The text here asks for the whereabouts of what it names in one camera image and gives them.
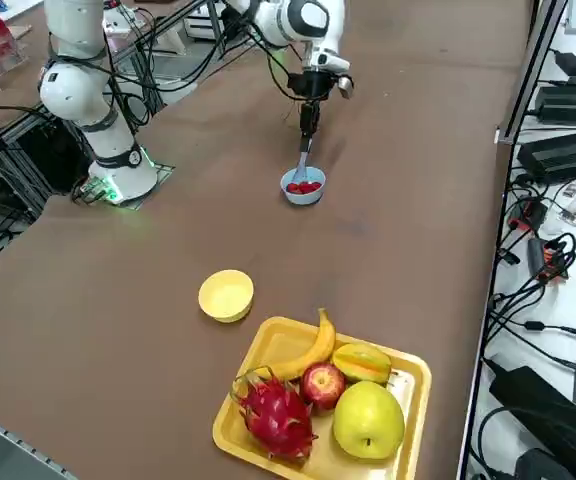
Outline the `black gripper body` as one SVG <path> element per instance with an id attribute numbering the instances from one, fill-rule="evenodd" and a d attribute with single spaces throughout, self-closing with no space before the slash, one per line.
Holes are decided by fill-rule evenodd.
<path id="1" fill-rule="evenodd" d="M 289 73 L 287 87 L 306 101 L 322 101 L 329 98 L 337 81 L 338 76 L 330 72 L 307 70 Z"/>

